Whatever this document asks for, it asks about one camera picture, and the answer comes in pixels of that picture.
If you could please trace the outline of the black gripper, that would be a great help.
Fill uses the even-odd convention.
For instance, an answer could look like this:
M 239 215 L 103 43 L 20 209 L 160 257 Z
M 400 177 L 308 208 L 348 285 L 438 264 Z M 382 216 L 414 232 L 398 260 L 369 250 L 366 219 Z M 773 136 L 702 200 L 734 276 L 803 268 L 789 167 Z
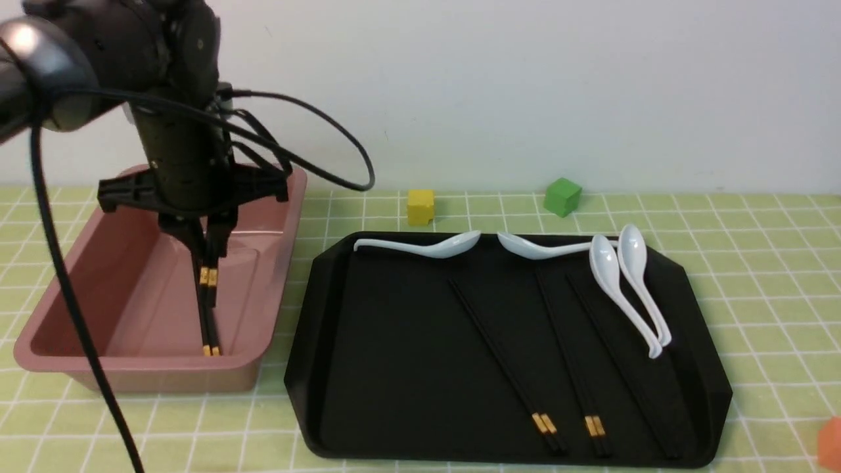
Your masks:
M 231 133 L 177 114 L 130 108 L 147 169 L 103 179 L 97 203 L 103 212 L 156 213 L 163 233 L 201 263 L 227 255 L 240 207 L 272 198 L 288 200 L 290 167 L 277 167 L 232 140 Z

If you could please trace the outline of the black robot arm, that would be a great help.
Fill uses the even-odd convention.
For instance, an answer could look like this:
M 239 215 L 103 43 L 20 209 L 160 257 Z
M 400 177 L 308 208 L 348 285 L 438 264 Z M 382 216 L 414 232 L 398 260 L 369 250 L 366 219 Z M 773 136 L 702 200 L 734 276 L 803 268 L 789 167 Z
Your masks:
M 201 267 L 227 254 L 238 209 L 265 196 L 286 200 L 288 164 L 236 164 L 231 134 L 163 102 L 219 119 L 228 83 L 219 80 L 221 24 L 204 1 L 24 1 L 2 23 L 2 141 L 32 123 L 48 90 L 108 89 L 50 98 L 45 127 L 76 131 L 126 105 L 149 168 L 99 183 L 104 212 L 156 212 L 160 230 L 180 240 Z M 120 98 L 138 93 L 159 105 Z

